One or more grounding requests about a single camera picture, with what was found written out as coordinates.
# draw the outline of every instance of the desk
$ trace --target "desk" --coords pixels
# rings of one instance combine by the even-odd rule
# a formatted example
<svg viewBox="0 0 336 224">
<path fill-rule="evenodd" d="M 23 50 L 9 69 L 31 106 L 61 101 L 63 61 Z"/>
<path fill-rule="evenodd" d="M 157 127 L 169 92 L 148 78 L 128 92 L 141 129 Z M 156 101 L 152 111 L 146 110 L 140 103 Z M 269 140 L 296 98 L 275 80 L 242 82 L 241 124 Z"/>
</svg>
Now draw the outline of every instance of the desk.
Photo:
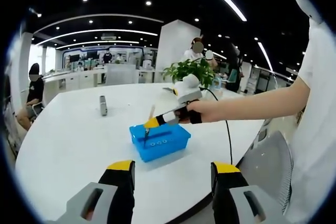
<svg viewBox="0 0 336 224">
<path fill-rule="evenodd" d="M 129 127 L 176 106 L 169 83 L 97 87 L 58 94 L 36 119 L 21 146 L 16 174 L 32 206 L 44 219 L 56 220 L 66 202 L 108 165 L 135 160 L 135 208 L 132 223 L 163 224 L 183 214 L 211 191 L 213 161 L 230 162 L 225 122 L 183 125 L 192 137 L 183 151 L 144 163 L 131 142 Z M 105 95 L 108 115 L 99 111 Z M 230 91 L 224 99 L 239 97 Z M 229 121 L 233 161 L 251 146 L 263 120 Z"/>
<path fill-rule="evenodd" d="M 97 87 L 101 84 L 101 75 L 107 73 L 107 69 L 104 66 L 95 67 L 93 70 L 88 71 L 64 71 L 58 72 L 54 74 L 50 74 L 48 76 L 43 77 L 45 82 L 45 92 L 44 92 L 44 100 L 46 104 L 48 104 L 58 93 L 62 91 L 72 91 L 78 89 L 86 89 Z M 143 74 L 152 74 L 151 77 L 142 80 L 145 83 L 154 82 L 154 74 L 162 73 L 162 71 L 156 70 L 136 70 L 137 77 L 143 76 Z M 139 82 L 139 78 L 134 80 L 135 83 Z"/>
</svg>

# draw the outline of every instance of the black shirt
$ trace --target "black shirt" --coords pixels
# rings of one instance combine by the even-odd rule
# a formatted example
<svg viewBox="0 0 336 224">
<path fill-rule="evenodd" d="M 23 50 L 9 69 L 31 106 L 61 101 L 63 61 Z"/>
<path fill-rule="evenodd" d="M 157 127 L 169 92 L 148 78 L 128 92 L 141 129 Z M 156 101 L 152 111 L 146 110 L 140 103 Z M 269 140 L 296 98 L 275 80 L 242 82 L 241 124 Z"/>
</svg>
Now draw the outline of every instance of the black shirt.
<svg viewBox="0 0 336 224">
<path fill-rule="evenodd" d="M 103 56 L 103 61 L 105 64 L 109 63 L 109 61 L 112 59 L 112 54 L 107 52 L 106 54 L 104 54 Z"/>
<path fill-rule="evenodd" d="M 33 99 L 38 99 L 40 102 L 43 99 L 43 89 L 44 82 L 42 77 L 38 78 L 37 81 L 31 81 L 29 84 L 29 94 L 27 102 L 30 102 Z"/>
</svg>

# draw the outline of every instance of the blue plastic box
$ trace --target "blue plastic box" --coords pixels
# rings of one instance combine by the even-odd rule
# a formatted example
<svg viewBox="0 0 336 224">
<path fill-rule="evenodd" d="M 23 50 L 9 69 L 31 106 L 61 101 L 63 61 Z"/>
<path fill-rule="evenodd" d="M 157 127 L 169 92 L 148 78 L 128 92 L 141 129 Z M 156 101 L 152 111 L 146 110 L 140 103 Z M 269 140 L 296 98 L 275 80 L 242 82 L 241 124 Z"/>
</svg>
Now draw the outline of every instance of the blue plastic box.
<svg viewBox="0 0 336 224">
<path fill-rule="evenodd" d="M 185 149 L 191 137 L 190 133 L 178 124 L 164 124 L 151 129 L 146 142 L 144 142 L 145 128 L 143 125 L 130 127 L 130 132 L 132 142 L 144 162 Z"/>
</svg>

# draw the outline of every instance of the black ceiling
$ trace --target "black ceiling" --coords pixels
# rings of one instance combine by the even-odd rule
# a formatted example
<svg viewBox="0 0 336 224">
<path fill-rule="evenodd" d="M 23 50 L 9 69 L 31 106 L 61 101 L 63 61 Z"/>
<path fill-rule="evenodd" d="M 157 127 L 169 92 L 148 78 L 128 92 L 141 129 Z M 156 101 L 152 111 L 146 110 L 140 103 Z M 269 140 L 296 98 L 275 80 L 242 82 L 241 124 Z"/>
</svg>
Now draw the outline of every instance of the black ceiling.
<svg viewBox="0 0 336 224">
<path fill-rule="evenodd" d="M 246 22 L 232 11 L 223 0 L 34 0 L 31 7 L 42 14 L 28 14 L 26 28 L 35 32 L 54 22 L 88 14 L 128 14 L 139 15 L 164 21 L 154 22 L 139 18 L 99 16 L 86 17 L 60 23 L 43 29 L 41 33 L 55 37 L 61 34 L 88 29 L 132 29 L 160 35 L 162 25 L 180 19 L 199 27 L 208 49 L 221 54 L 221 40 L 230 36 L 239 50 L 247 54 L 246 61 L 268 68 L 267 61 L 254 37 L 262 42 L 274 71 L 290 76 L 286 67 L 298 69 L 297 63 L 303 59 L 302 52 L 308 43 L 308 18 L 301 12 L 295 0 L 232 0 L 247 18 Z M 59 38 L 64 45 L 93 41 L 102 32 L 83 33 Z M 121 40 L 139 41 L 139 45 L 157 47 L 159 37 L 135 33 L 115 32 Z M 36 37 L 34 43 L 42 39 Z M 46 43 L 54 46 L 55 42 Z"/>
</svg>

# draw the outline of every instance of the potted plant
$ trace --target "potted plant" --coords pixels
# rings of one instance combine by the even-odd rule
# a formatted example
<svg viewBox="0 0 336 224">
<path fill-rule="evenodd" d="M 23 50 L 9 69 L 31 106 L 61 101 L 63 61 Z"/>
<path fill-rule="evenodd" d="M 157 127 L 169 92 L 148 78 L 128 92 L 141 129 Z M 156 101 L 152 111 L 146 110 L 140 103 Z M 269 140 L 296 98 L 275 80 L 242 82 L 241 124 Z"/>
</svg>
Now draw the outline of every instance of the potted plant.
<svg viewBox="0 0 336 224">
<path fill-rule="evenodd" d="M 183 62 L 172 63 L 170 67 L 163 70 L 163 80 L 170 76 L 173 83 L 182 81 L 182 78 L 188 74 L 193 74 L 198 78 L 200 84 L 208 88 L 211 86 L 215 73 L 205 59 L 190 61 L 189 59 Z"/>
</svg>

